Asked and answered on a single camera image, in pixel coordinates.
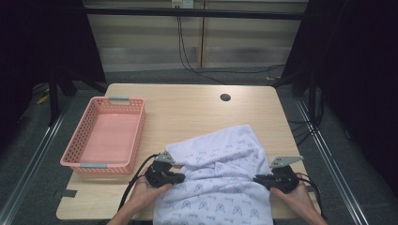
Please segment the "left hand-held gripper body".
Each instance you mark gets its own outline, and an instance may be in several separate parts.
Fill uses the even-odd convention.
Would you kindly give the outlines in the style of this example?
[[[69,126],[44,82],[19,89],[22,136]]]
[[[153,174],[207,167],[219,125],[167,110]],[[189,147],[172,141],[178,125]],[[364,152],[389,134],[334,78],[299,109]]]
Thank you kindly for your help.
[[[176,182],[176,177],[170,169],[174,163],[173,157],[167,151],[156,156],[145,172],[145,178],[149,185],[154,188],[160,188],[165,184],[173,185]]]

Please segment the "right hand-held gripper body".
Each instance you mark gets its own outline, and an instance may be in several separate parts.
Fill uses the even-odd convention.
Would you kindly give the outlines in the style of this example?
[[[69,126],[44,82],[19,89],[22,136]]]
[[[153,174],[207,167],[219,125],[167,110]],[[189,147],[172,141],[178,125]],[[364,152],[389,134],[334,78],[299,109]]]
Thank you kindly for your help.
[[[302,156],[274,158],[270,165],[272,174],[266,176],[266,189],[277,188],[284,194],[292,192],[299,185],[299,179],[291,164],[301,160]]]

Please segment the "white printed towel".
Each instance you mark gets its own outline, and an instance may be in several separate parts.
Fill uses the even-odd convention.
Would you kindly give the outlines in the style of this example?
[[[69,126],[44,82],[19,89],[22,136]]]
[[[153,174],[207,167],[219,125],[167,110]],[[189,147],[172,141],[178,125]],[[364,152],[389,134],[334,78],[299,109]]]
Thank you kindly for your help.
[[[166,146],[185,180],[154,203],[154,225],[273,225],[269,191],[253,181],[269,174],[253,129],[234,126]]]

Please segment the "pink plastic basket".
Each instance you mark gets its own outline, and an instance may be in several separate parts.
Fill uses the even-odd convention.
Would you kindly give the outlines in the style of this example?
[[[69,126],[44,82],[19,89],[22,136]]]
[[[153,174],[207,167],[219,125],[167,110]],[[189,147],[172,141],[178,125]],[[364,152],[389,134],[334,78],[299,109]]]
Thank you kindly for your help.
[[[60,164],[77,173],[129,174],[145,123],[145,102],[132,97],[90,99]]]

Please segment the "person's left hand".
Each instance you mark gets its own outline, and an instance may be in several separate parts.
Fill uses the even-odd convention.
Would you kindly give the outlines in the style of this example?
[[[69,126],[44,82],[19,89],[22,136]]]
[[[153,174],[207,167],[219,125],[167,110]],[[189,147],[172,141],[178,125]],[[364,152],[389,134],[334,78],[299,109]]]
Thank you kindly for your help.
[[[168,191],[173,185],[165,184],[161,187],[152,187],[146,177],[141,175],[134,185],[130,199],[125,203],[133,214],[137,214],[153,203],[158,196]]]

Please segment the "person's right hand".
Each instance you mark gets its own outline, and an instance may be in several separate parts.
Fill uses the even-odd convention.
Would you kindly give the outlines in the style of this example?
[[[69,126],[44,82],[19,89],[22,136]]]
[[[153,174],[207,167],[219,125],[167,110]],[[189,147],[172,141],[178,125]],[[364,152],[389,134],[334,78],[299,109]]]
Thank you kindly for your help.
[[[284,201],[291,210],[302,218],[309,217],[313,212],[316,212],[308,189],[302,182],[299,182],[298,186],[287,194],[276,187],[272,187],[270,192]]]

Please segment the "black metal stand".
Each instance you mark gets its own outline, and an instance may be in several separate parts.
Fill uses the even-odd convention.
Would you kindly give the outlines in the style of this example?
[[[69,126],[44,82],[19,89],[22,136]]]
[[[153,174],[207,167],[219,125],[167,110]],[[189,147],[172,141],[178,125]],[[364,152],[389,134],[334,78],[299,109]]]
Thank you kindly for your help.
[[[72,74],[64,67],[59,71],[52,71],[49,75],[49,97],[51,109],[50,126],[55,123],[60,114],[58,89],[61,89],[65,96],[71,97],[75,96],[77,93],[77,89],[73,83]]]
[[[292,93],[295,97],[301,97],[305,91],[308,91],[308,112],[310,121],[315,122],[315,95],[316,95],[316,77],[312,70],[300,69],[293,80]]]

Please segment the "black curtain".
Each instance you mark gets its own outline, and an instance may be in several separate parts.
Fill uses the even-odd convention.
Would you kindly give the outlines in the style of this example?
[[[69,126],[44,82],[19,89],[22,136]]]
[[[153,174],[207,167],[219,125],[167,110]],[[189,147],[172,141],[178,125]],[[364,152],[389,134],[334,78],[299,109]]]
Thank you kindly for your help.
[[[0,0],[0,153],[34,86],[61,68],[73,82],[106,81],[83,0]]]
[[[398,196],[398,0],[308,0],[282,80],[316,84]]]

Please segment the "black horizontal bar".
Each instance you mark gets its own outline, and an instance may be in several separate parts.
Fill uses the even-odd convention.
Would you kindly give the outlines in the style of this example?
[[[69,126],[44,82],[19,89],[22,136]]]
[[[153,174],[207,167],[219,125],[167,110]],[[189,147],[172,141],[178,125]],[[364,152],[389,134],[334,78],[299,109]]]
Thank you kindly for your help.
[[[300,21],[303,13],[185,8],[86,7],[86,14]]]

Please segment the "metal floor rail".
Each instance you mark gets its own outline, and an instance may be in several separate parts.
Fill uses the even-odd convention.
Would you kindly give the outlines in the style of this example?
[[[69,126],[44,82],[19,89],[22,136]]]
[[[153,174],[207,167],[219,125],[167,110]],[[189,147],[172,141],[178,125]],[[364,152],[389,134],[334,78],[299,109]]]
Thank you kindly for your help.
[[[310,131],[311,136],[313,137],[315,145],[317,146],[321,157],[326,163],[330,176],[334,184],[336,185],[341,197],[343,198],[344,204],[354,223],[356,225],[370,225],[357,198],[353,194],[351,188],[348,186],[340,168],[338,167],[333,154],[330,152],[329,146],[323,138],[321,131],[315,126],[313,122],[310,121],[309,109],[306,106],[304,100],[299,97],[296,102],[300,114],[306,122],[306,125]]]
[[[63,123],[72,97],[60,102],[59,112],[51,119],[50,104],[31,104],[23,114],[16,133],[0,157],[0,225],[10,225],[38,168]]]

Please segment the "white wall outlet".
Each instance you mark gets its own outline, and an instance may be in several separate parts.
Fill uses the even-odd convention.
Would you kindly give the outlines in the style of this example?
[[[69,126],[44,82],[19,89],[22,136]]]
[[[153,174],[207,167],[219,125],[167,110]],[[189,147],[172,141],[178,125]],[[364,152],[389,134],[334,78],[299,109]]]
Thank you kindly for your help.
[[[193,0],[171,0],[172,8],[194,9]]]

